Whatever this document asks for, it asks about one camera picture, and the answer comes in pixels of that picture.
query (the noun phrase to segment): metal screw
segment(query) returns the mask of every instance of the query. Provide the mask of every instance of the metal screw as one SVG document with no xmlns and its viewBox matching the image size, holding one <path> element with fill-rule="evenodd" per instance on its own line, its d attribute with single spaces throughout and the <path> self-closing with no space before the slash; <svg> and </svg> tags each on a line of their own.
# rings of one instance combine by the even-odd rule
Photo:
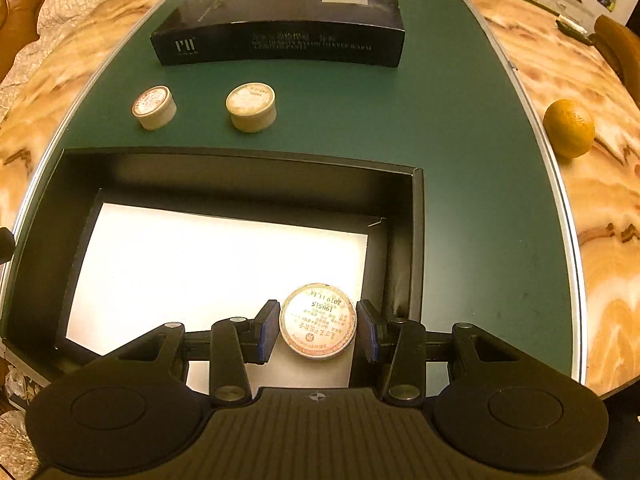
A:
<svg viewBox="0 0 640 480">
<path fill-rule="evenodd" d="M 215 396 L 219 400 L 224 400 L 225 402 L 236 402 L 236 400 L 240 400 L 244 397 L 244 388 L 234 386 L 232 384 L 220 386 L 216 390 Z"/>
<path fill-rule="evenodd" d="M 397 400 L 414 400 L 420 395 L 420 390 L 412 384 L 396 384 L 389 388 L 389 395 Z"/>
</svg>

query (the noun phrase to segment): metal frame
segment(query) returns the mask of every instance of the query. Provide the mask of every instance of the metal frame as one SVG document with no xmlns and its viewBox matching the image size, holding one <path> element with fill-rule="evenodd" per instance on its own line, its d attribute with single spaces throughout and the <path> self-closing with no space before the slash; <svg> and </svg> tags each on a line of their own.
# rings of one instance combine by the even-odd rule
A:
<svg viewBox="0 0 640 480">
<path fill-rule="evenodd" d="M 70 106 L 69 110 L 66 112 L 65 117 L 62 122 L 58 126 L 56 133 L 54 134 L 51 142 L 47 146 L 42 159 L 40 160 L 36 171 L 34 172 L 33 178 L 31 179 L 31 183 L 27 189 L 25 197 L 23 199 L 22 205 L 20 206 L 20 210 L 18 212 L 18 216 L 16 218 L 14 224 L 14 235 L 18 240 L 22 234 L 22 229 L 24 228 L 24 223 L 26 220 L 27 212 L 31 208 L 33 203 L 34 194 L 36 188 L 38 187 L 39 181 L 44 174 L 44 169 L 49 163 L 52 154 L 54 153 L 55 147 L 60 141 L 60 138 L 63 132 L 66 129 L 69 121 L 73 117 L 74 113 L 78 109 L 80 103 L 85 98 L 85 96 L 89 93 L 91 88 L 97 79 L 102 75 L 102 72 L 106 69 L 109 63 L 113 60 L 117 53 L 119 53 L 120 49 L 124 46 L 124 44 L 129 41 L 129 39 L 138 31 L 138 29 L 148 20 L 148 18 L 153 15 L 153 13 L 165 3 L 166 0 L 159 0 L 152 9 L 149 10 L 146 15 L 140 19 L 140 21 L 129 31 L 129 33 L 122 38 L 119 44 L 111 51 L 111 53 L 101 62 L 100 66 L 96 69 L 94 74 L 91 76 L 87 84 L 84 86 L 82 91 L 76 96 L 73 104 Z M 549 144 L 548 139 L 544 133 L 544 129 L 542 127 L 542 122 L 540 118 L 536 114 L 533 109 L 531 100 L 529 95 L 527 94 L 522 82 L 518 78 L 516 73 L 516 67 L 509 61 L 507 55 L 502 49 L 500 43 L 495 38 L 494 34 L 490 30 L 488 23 L 484 19 L 484 16 L 474 7 L 474 5 L 469 0 L 463 0 L 466 3 L 466 6 L 469 8 L 470 12 L 475 16 L 478 21 L 480 27 L 484 31 L 489 43 L 493 47 L 496 55 L 500 59 L 500 62 L 504 66 L 504 69 L 509 77 L 513 87 L 518 95 L 523 108 L 526 112 L 527 117 L 529 118 L 529 123 L 534 131 L 536 136 L 536 141 L 538 142 L 538 147 L 540 149 L 540 154 L 542 155 L 543 162 L 546 167 L 546 172 L 549 177 L 549 181 L 551 183 L 552 192 L 554 194 L 554 199 L 556 202 L 556 208 L 558 210 L 558 216 L 561 225 L 562 238 L 564 240 L 564 254 L 566 257 L 567 267 L 569 271 L 569 287 L 571 293 L 571 304 L 572 304 L 572 327 L 573 327 L 573 337 L 572 337 L 572 373 L 571 377 L 578 381 L 581 384 L 585 383 L 586 380 L 586 365 L 587 365 L 587 313 L 586 313 L 586 292 L 584 288 L 584 277 L 582 274 L 582 261 L 580 258 L 580 248 L 578 245 L 578 237 L 575 229 L 574 219 L 571 214 L 571 207 L 569 204 L 569 200 L 566 194 L 566 189 L 564 188 L 564 183 L 562 182 L 562 176 L 560 174 L 560 170 L 558 168 L 558 163 L 556 161 L 555 155 L 551 149 L 551 145 Z M 8 287 L 9 273 L 11 272 L 12 263 L 8 262 L 4 265 L 4 269 L 2 270 L 2 277 L 0 278 L 0 314 L 2 313 L 2 304 L 4 302 L 4 297 L 6 295 L 6 290 Z M 12 352 L 8 351 L 4 348 L 4 345 L 0 343 L 0 351 L 4 351 L 4 357 L 11 362 L 12 364 L 22 368 L 23 370 L 27 369 L 28 374 L 31 378 L 33 378 L 36 382 L 41 384 L 42 386 L 46 386 L 49 381 L 45 380 L 40 374 L 36 373 L 35 370 L 31 370 L 24 362 L 22 362 L 17 356 L 15 356 Z"/>
</svg>

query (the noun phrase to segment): round container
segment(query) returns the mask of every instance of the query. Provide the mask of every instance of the round container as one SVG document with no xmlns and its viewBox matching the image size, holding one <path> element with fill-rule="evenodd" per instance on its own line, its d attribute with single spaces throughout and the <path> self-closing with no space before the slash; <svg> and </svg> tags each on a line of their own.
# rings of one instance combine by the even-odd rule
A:
<svg viewBox="0 0 640 480">
<path fill-rule="evenodd" d="M 131 111 L 145 130 L 157 130 L 174 118 L 176 107 L 166 86 L 154 86 L 136 99 Z"/>
<path fill-rule="evenodd" d="M 226 110 L 236 129 L 254 134 L 276 120 L 276 94 L 264 83 L 247 83 L 227 96 Z"/>
<path fill-rule="evenodd" d="M 310 359 L 327 359 L 344 350 L 356 333 L 356 322 L 348 296 L 324 283 L 301 286 L 280 309 L 282 338 Z"/>
</svg>

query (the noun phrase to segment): green object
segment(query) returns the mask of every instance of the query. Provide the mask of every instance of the green object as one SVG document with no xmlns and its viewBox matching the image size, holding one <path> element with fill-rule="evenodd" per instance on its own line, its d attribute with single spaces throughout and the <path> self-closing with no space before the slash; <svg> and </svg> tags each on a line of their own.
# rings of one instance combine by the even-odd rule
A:
<svg viewBox="0 0 640 480">
<path fill-rule="evenodd" d="M 552 187 L 526 111 L 463 0 L 399 0 L 406 39 L 397 69 L 298 60 L 162 67 L 149 37 L 183 1 L 159 7 L 98 78 L 37 194 L 63 148 L 206 146 L 417 166 L 426 188 L 423 323 L 448 332 L 472 322 L 571 372 L 570 286 Z M 278 117 L 241 134 L 225 99 L 253 81 L 275 90 Z M 130 110 L 156 85 L 171 89 L 178 109 L 148 133 Z M 431 392 L 446 384 L 442 368 L 428 381 Z"/>
</svg>

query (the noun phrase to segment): crosshair logo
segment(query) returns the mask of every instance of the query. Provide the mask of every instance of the crosshair logo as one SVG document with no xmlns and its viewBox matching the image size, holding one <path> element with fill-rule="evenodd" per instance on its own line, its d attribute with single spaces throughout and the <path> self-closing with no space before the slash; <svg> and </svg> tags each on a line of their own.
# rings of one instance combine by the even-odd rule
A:
<svg viewBox="0 0 640 480">
<path fill-rule="evenodd" d="M 326 399 L 326 395 L 322 392 L 313 392 L 311 395 L 309 395 L 309 399 L 311 399 L 313 402 L 320 402 L 321 400 L 325 400 Z"/>
</svg>

